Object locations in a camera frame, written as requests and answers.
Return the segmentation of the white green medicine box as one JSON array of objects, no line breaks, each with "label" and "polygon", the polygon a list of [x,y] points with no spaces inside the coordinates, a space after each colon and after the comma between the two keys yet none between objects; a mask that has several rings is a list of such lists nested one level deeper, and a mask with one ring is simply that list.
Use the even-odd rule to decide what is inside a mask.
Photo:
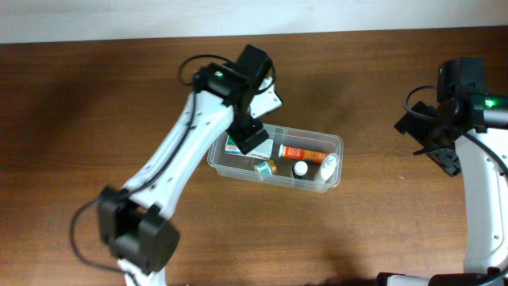
[{"label": "white green medicine box", "polygon": [[227,141],[225,143],[225,153],[229,155],[236,155],[242,157],[250,157],[254,159],[260,160],[269,160],[271,158],[271,152],[273,149],[273,140],[267,139],[262,144],[255,147],[249,153],[243,154],[240,149],[236,146],[234,141],[227,137]]}]

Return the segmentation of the small vial gold cap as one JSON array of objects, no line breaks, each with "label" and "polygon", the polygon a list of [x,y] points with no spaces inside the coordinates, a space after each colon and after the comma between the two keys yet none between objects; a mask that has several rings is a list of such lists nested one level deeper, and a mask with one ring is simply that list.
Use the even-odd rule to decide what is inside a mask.
[{"label": "small vial gold cap", "polygon": [[273,160],[267,160],[254,166],[254,170],[264,175],[275,175],[278,169]]}]

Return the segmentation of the orange tube white cap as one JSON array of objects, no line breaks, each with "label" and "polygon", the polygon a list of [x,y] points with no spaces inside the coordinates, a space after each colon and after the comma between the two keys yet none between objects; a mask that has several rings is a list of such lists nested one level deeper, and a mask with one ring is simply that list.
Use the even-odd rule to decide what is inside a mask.
[{"label": "orange tube white cap", "polygon": [[279,156],[295,160],[303,160],[305,162],[310,163],[321,164],[328,156],[328,153],[280,145]]}]

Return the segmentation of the dark bottle white cap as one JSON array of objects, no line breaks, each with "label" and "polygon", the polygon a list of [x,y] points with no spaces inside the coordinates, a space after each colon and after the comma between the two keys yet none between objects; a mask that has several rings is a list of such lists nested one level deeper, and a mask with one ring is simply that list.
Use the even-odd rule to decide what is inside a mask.
[{"label": "dark bottle white cap", "polygon": [[309,170],[308,164],[305,161],[296,162],[291,169],[291,176],[295,179],[304,180]]}]

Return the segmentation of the white squeeze bottle clear cap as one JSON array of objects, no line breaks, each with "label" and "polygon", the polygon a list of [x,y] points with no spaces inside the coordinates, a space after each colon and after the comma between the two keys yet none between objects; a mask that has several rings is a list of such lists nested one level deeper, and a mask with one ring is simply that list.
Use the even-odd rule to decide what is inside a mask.
[{"label": "white squeeze bottle clear cap", "polygon": [[326,156],[314,176],[314,182],[324,184],[333,175],[340,162],[341,159],[336,153]]}]

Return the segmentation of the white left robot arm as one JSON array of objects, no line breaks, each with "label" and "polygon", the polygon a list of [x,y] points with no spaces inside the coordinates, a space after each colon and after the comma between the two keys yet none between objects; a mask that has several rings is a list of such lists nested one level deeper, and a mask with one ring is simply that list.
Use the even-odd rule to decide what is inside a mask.
[{"label": "white left robot arm", "polygon": [[146,165],[120,190],[98,198],[102,241],[128,285],[163,285],[179,232],[170,223],[179,197],[208,148],[223,133],[247,154],[268,139],[260,116],[281,107],[275,66],[250,44],[234,60],[212,56],[194,73],[178,121]]}]

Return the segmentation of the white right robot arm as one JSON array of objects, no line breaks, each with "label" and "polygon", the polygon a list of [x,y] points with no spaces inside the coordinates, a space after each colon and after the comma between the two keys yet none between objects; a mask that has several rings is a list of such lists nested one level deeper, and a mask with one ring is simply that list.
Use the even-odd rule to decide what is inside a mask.
[{"label": "white right robot arm", "polygon": [[462,175],[467,246],[462,273],[430,278],[381,272],[376,283],[505,285],[507,283],[507,97],[489,92],[482,59],[445,61],[438,71],[437,105],[405,106],[395,124],[449,176]]}]

